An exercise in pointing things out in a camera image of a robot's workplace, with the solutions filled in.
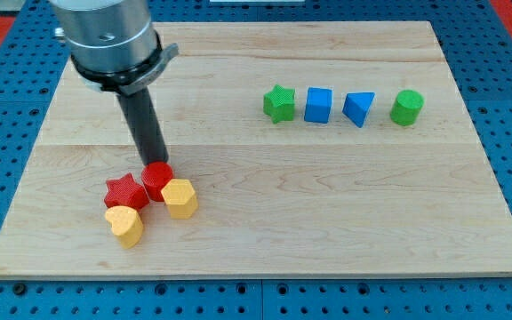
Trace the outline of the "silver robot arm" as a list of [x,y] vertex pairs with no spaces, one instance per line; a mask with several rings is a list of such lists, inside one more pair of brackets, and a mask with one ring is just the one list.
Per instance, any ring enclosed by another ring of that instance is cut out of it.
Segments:
[[55,36],[71,51],[77,72],[99,91],[133,95],[148,87],[179,54],[162,45],[145,0],[51,0]]

